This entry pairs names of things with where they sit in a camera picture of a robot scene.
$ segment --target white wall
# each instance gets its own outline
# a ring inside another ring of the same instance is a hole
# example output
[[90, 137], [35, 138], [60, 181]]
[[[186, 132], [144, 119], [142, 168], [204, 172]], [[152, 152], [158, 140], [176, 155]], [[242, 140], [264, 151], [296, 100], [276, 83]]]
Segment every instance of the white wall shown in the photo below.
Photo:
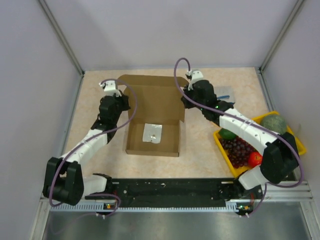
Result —
[[85, 70], [259, 67], [296, 0], [46, 0]]
[[320, 210], [320, 1], [307, 0], [265, 72], [276, 108], [307, 147], [306, 179]]
[[0, 9], [0, 239], [28, 239], [80, 80], [36, 0]]

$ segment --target avocado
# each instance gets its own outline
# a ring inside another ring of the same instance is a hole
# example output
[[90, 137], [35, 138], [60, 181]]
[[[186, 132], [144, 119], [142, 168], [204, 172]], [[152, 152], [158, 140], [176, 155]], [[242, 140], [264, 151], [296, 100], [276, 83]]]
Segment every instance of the avocado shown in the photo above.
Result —
[[265, 116], [261, 120], [260, 125], [279, 134], [284, 134], [287, 131], [286, 120], [282, 116], [277, 114], [270, 114], [268, 116]]
[[235, 139], [237, 135], [235, 135], [232, 131], [229, 131], [225, 128], [221, 128], [219, 131], [219, 135], [226, 140], [232, 140]]

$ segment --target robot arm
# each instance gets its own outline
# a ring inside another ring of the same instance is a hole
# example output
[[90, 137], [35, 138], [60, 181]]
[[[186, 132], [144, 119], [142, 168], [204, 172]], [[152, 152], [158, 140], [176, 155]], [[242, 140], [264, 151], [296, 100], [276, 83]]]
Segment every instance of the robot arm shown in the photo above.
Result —
[[[200, 109], [207, 120], [235, 133], [251, 144], [263, 156], [261, 165], [246, 171], [238, 177], [237, 181], [241, 188], [250, 190], [258, 185], [264, 185], [267, 182], [278, 184], [298, 167], [297, 160], [283, 142], [267, 130], [264, 131], [253, 127], [252, 124], [257, 125], [257, 123], [242, 115], [232, 104], [218, 100], [213, 86], [209, 81], [204, 79], [203, 74], [199, 70], [190, 70], [186, 76], [190, 79], [190, 84], [185, 86], [183, 91], [189, 98], [199, 104], [237, 116], [244, 121], [200, 108], [182, 97], [181, 100], [184, 107], [186, 109], [194, 107]], [[293, 135], [286, 132], [281, 135], [281, 137], [298, 152]]]
[[130, 107], [128, 97], [118, 90], [115, 81], [109, 80], [100, 86], [106, 96], [100, 100], [99, 114], [87, 135], [71, 151], [60, 158], [52, 157], [47, 163], [42, 191], [47, 198], [56, 171], [63, 160], [65, 163], [54, 185], [52, 199], [76, 205], [83, 196], [103, 192], [106, 189], [109, 176], [94, 174], [83, 178], [82, 167], [100, 148], [111, 141], [116, 131], [107, 134], [105, 131], [115, 129], [121, 113]]

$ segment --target table surface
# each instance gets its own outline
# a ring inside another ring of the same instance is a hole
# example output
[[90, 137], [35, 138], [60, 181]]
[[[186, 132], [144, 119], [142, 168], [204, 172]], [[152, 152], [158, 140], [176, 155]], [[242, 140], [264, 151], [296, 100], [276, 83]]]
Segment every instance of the table surface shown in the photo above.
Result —
[[[253, 67], [201, 68], [214, 87], [232, 86], [235, 108], [248, 118], [268, 112], [264, 96]], [[178, 76], [185, 76], [184, 68]], [[99, 113], [100, 99], [104, 96], [99, 82], [118, 78], [123, 74], [172, 76], [173, 69], [135, 69], [87, 71], [75, 109], [66, 151], [70, 151], [88, 133]], [[123, 113], [118, 126], [128, 120]], [[213, 133], [219, 127], [207, 121], [198, 109], [186, 109], [181, 124], [180, 156], [141, 156], [125, 152], [128, 126], [119, 129], [112, 141], [101, 148], [82, 167], [85, 177], [93, 173], [113, 178], [222, 178], [232, 174], [216, 145]]]
[[[265, 202], [250, 218], [234, 212], [49, 213], [43, 240], [311, 240], [299, 202]], [[65, 229], [61, 234], [53, 235]]]

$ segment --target yellow tray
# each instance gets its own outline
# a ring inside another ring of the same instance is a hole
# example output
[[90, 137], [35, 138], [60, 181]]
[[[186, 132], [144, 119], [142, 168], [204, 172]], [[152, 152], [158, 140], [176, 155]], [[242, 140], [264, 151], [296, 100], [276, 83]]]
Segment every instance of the yellow tray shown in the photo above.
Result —
[[[252, 118], [253, 121], [255, 121], [257, 124], [260, 124], [261, 120], [265, 117], [265, 116], [268, 116], [268, 115], [271, 115], [271, 114], [277, 114], [279, 115], [279, 113], [277, 111], [271, 111], [271, 112], [268, 112], [266, 114], [263, 114], [261, 116], [257, 116], [257, 117], [254, 117]], [[287, 129], [286, 129], [287, 132], [289, 132], [290, 134], [294, 135], [294, 133], [292, 132], [291, 128], [289, 126], [287, 126]], [[239, 167], [239, 168], [234, 168], [228, 158], [228, 151], [224, 150], [224, 148], [222, 147], [219, 139], [221, 138], [221, 136], [219, 135], [219, 131], [215, 131], [213, 133], [213, 138], [216, 142], [216, 144], [218, 145], [221, 153], [222, 153], [222, 156], [224, 157], [225, 161], [226, 161], [226, 164], [229, 166], [230, 168], [230, 171], [231, 173], [233, 174], [233, 176], [236, 178], [238, 177], [240, 174], [242, 174], [243, 172], [251, 169], [251, 167], [249, 166], [242, 166], [242, 167]], [[296, 143], [296, 146], [297, 146], [297, 149], [298, 149], [298, 153], [299, 155], [303, 155], [307, 152], [305, 146], [301, 143], [301, 141], [295, 137], [295, 143]]]

